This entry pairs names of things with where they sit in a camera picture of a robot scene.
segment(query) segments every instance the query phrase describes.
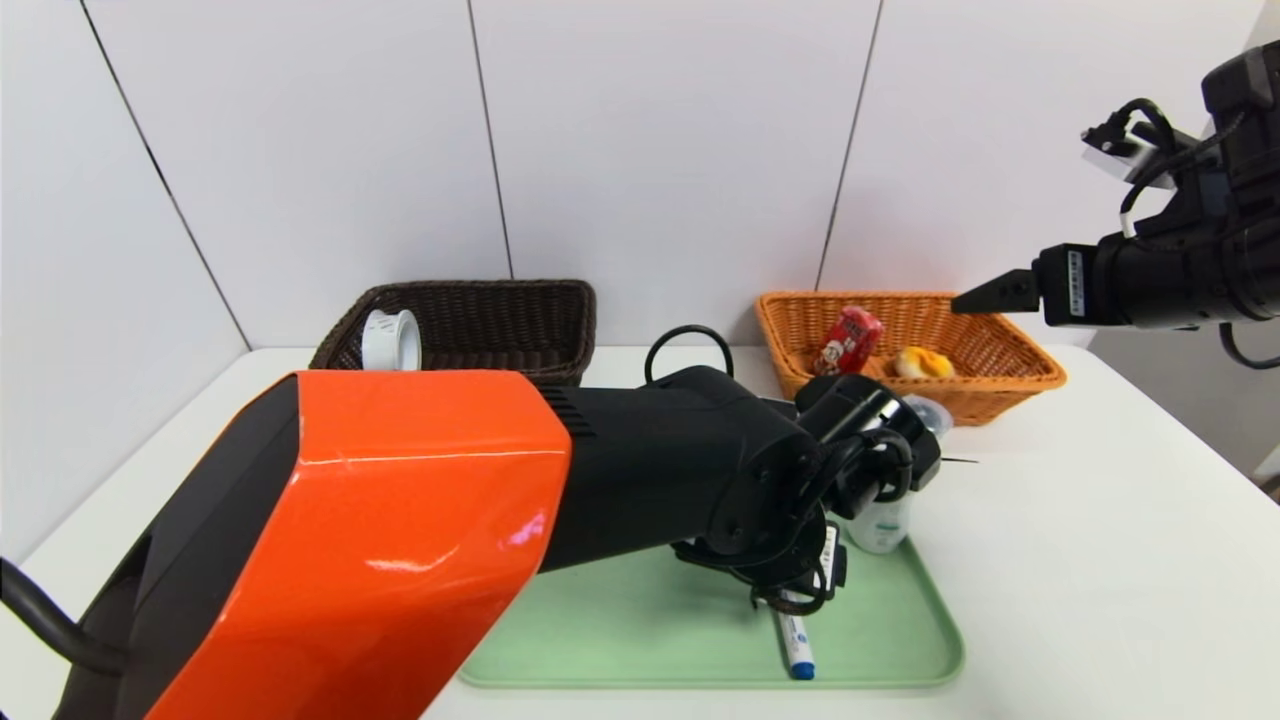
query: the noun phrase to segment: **green tray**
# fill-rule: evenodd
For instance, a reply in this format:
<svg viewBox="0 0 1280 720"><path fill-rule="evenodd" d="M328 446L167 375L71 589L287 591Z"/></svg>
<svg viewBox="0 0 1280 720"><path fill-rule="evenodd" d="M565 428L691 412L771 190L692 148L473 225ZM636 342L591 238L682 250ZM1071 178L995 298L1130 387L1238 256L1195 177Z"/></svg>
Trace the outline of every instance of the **green tray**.
<svg viewBox="0 0 1280 720"><path fill-rule="evenodd" d="M849 550L805 619L818 676L787 674L773 612L723 573L657 548L538 575L460 676L484 688L908 688L945 683L964 642L910 541Z"/></svg>

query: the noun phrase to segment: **red can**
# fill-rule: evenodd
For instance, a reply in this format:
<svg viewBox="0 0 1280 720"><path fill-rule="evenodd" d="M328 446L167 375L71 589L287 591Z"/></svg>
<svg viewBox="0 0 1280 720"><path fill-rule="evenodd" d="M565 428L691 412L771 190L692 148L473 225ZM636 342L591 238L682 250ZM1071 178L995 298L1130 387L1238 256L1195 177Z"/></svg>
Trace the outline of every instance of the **red can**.
<svg viewBox="0 0 1280 720"><path fill-rule="evenodd" d="M840 319L827 333L827 341L813 361L814 374L860 373L883 334L884 325L876 315L856 305L846 305L840 310Z"/></svg>

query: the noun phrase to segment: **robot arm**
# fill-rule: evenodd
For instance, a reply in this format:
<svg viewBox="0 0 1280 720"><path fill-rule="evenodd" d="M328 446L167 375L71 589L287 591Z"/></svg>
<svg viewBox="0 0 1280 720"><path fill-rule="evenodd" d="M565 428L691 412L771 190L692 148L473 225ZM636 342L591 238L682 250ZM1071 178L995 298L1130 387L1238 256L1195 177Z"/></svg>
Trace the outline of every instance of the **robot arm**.
<svg viewBox="0 0 1280 720"><path fill-rule="evenodd" d="M826 514L922 488L941 452L869 378L814 380L796 409L712 368L636 389L291 375L51 643L76 664L55 719L410 720L535 573L666 544L753 600L815 611L836 584ZM4 571L5 605L38 634L35 611L60 612Z"/></svg>
<svg viewBox="0 0 1280 720"><path fill-rule="evenodd" d="M1132 167L1121 231L1097 245L1059 245L952 302L956 313L1034 313L1051 325L1188 328L1280 315L1280 42L1216 68L1201 86L1216 132L1194 142L1137 100L1082 138ZM1140 109L1149 124L1125 129ZM1160 214L1129 223L1138 193L1176 192ZM1226 342L1229 352L1234 342ZM1274 361L1240 361L1280 366Z"/></svg>

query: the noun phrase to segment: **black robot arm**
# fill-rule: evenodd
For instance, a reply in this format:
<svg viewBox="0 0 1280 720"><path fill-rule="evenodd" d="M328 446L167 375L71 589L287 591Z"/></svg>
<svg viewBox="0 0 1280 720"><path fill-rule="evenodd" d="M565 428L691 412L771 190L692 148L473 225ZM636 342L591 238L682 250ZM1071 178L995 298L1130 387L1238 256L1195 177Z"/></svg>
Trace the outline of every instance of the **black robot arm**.
<svg viewBox="0 0 1280 720"><path fill-rule="evenodd" d="M1222 64L1201 85L1215 132L1192 141L1158 108L1135 100L1082 137L1132 164L1121 231L1097 245L1043 250L1029 270L1011 270L952 302L955 313L1038 311L1051 325L1189 328L1219 323L1234 359L1245 359L1231 323L1280 315L1280 42ZM1129 113L1151 123L1125 129ZM1164 211L1130 224L1148 186L1174 187Z"/></svg>

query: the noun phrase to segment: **roll of tape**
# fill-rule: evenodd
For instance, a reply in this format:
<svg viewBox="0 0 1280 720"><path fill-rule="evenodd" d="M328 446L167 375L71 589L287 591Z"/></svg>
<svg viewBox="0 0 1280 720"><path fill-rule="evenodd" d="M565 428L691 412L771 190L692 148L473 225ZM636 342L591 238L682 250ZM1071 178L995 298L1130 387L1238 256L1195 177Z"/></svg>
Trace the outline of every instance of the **roll of tape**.
<svg viewBox="0 0 1280 720"><path fill-rule="evenodd" d="M360 361L366 370L421 370L422 337L413 314L370 313L360 340Z"/></svg>

